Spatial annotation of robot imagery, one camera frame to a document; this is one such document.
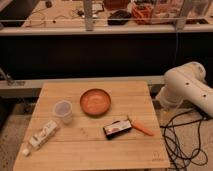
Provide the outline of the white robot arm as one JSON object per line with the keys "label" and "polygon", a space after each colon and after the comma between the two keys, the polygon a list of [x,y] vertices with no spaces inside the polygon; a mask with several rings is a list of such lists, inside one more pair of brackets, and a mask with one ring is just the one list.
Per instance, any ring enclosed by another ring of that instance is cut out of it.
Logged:
{"label": "white robot arm", "polygon": [[164,86],[156,96],[160,105],[174,108],[188,100],[213,117],[213,88],[205,84],[206,70],[199,62],[189,62],[169,69],[164,74]]}

